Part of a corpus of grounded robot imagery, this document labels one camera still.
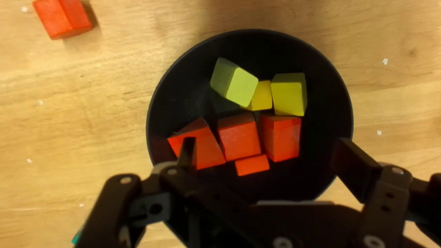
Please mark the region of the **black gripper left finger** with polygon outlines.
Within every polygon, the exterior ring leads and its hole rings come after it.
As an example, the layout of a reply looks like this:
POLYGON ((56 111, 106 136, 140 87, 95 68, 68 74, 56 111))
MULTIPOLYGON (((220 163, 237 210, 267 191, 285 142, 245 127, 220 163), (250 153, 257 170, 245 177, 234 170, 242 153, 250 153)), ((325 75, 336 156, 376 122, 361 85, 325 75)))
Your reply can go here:
POLYGON ((136 248, 146 228, 164 222, 187 248, 209 248, 215 226, 195 199, 195 177, 190 163, 195 140, 186 138, 176 162, 158 164, 148 178, 119 174, 108 178, 74 248, 136 248))

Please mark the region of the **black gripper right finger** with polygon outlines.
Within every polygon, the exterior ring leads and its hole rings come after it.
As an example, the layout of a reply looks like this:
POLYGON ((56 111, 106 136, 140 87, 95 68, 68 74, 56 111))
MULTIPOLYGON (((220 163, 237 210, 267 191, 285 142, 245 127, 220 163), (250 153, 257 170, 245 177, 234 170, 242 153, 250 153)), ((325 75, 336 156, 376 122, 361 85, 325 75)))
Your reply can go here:
POLYGON ((398 166, 380 164, 351 140, 340 138, 332 149, 330 169, 362 204, 351 247, 417 248, 403 238, 406 221, 441 246, 441 174, 428 181, 413 178, 398 166))

